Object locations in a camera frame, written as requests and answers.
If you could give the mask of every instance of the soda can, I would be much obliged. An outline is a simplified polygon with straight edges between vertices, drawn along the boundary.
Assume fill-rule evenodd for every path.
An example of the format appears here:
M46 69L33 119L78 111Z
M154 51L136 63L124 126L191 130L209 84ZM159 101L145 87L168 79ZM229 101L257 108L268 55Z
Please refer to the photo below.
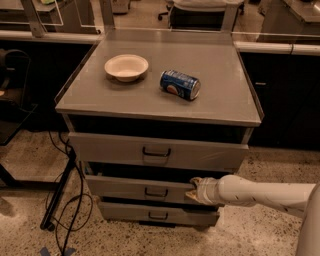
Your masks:
M183 99L194 100L199 95L201 84L198 78L168 70L161 74L160 87Z

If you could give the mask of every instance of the drawer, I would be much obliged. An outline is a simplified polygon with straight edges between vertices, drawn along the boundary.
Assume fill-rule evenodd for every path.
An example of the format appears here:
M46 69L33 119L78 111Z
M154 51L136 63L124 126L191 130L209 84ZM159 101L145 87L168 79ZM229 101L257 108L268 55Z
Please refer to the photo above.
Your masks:
M181 225L215 225L219 213L216 211L193 211L181 208L154 207L134 204L100 202L98 207L105 219L150 221Z
M81 161L198 170L238 169L247 145L133 136L70 133Z
M90 192L97 196L198 204L185 196L193 189L191 184L93 175L87 175L86 180Z

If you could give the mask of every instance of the white bowl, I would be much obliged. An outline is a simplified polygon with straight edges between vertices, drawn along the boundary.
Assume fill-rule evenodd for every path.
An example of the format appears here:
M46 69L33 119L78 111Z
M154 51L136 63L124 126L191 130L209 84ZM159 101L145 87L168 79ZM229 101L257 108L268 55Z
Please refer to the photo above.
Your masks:
M121 82L132 82L138 79L148 67L146 59L132 54L118 55L104 65L107 74Z

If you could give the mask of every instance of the drawer handle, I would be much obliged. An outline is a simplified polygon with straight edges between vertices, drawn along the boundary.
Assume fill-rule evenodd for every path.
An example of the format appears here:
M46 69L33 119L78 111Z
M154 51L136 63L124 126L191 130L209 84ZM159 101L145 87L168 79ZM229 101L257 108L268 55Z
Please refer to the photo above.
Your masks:
M152 216L151 212L149 212L148 216L149 216L149 219L153 219L153 220L166 220L166 219L168 219L168 213L166 213L166 215L163 217L158 217L158 216Z
M146 156L158 156L158 157L168 157L171 154L171 148L168 149L168 152L165 154L158 154L158 153L149 153L146 151L146 147L142 148L142 153Z
M255 85L266 86L267 83L265 83L265 82L255 82Z
M166 189L166 191L163 194L155 194L155 193L149 193L148 192L148 188L144 189L144 194L146 196L153 196L153 197L166 197L168 195L168 189Z

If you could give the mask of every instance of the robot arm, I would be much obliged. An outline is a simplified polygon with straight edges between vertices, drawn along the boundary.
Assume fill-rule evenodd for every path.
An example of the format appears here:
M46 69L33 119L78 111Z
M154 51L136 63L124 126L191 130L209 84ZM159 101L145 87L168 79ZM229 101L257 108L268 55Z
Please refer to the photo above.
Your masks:
M261 204L303 219L296 256L320 255L320 184L259 183L235 175L193 178L187 196L206 205Z

